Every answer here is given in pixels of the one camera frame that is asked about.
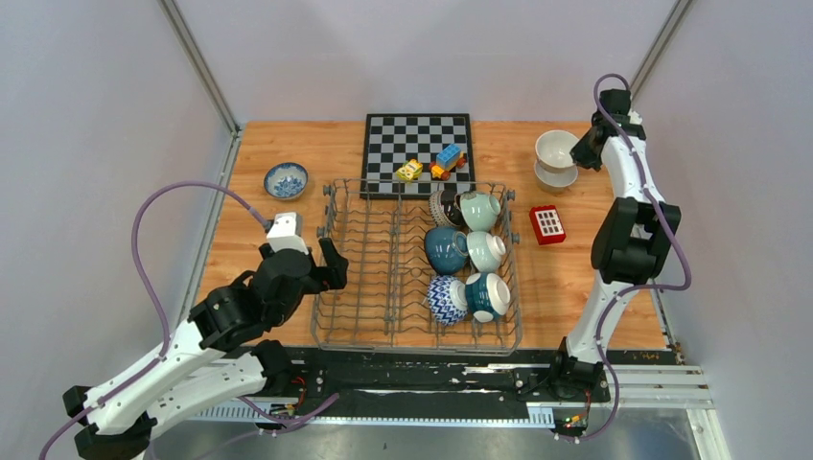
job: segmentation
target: gray wall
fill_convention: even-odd
[[[362,120],[468,111],[584,120],[632,76],[673,0],[180,0],[235,115]]]
[[[636,103],[695,273],[669,317],[736,459],[810,457],[811,21],[809,2],[698,1]]]
[[[35,458],[61,394],[117,374],[160,339],[129,254],[154,189],[216,177],[228,135],[157,2],[0,4],[0,445]],[[178,191],[142,257],[179,314],[208,193]],[[49,458],[75,458],[73,433]]]

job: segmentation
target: dish rack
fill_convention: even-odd
[[[508,312],[490,323],[469,314],[453,326],[442,326],[426,302],[430,279],[436,276],[424,252],[424,237],[435,227],[428,201],[400,195],[371,199],[363,192],[367,183],[381,182],[386,181],[337,179],[324,187],[330,201],[317,235],[332,238],[350,265],[347,287],[323,292],[314,301],[311,333],[316,343],[325,350],[510,355],[523,337],[514,255],[519,234],[511,232],[508,206],[514,192],[504,184],[469,182],[501,205],[491,233],[505,241],[497,273],[511,289]],[[468,263],[456,276],[465,282],[475,272]]]

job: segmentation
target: red calculator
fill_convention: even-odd
[[[536,242],[539,245],[563,242],[565,237],[565,227],[559,219],[556,206],[539,206],[531,208],[531,225],[536,234]]]

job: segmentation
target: wooden table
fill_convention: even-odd
[[[477,180],[504,182],[516,190],[511,202],[513,231],[521,234],[517,246],[520,305],[523,312],[522,348],[556,348],[581,315],[592,288],[592,240],[613,201],[606,171],[579,170],[579,178],[562,195],[552,196],[536,185],[533,172],[537,137],[551,129],[581,136],[586,123],[474,122]],[[324,224],[328,198],[322,186],[336,178],[359,177],[364,122],[249,123],[238,153],[229,188],[254,205],[267,219],[276,213],[302,215],[302,236],[315,246],[315,229]],[[284,203],[263,188],[270,167],[295,161],[308,169],[310,181],[298,201]],[[568,233],[565,242],[536,243],[528,212],[534,206],[554,204]],[[256,221],[236,202],[227,199],[198,292],[198,300],[213,288],[227,285],[260,262],[257,248],[265,242]],[[318,260],[320,254],[314,254]],[[299,311],[268,338],[286,345],[314,345],[311,336],[313,300],[306,298]],[[649,294],[642,293],[627,308],[612,348],[661,349],[664,341]]]

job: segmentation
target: metal floor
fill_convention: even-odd
[[[607,409],[591,412],[593,429]],[[155,443],[161,460],[196,459],[253,425],[184,422]],[[220,448],[207,460],[425,459],[700,459],[685,410],[624,409],[602,437],[574,446],[534,428],[311,425],[277,439],[250,437]]]

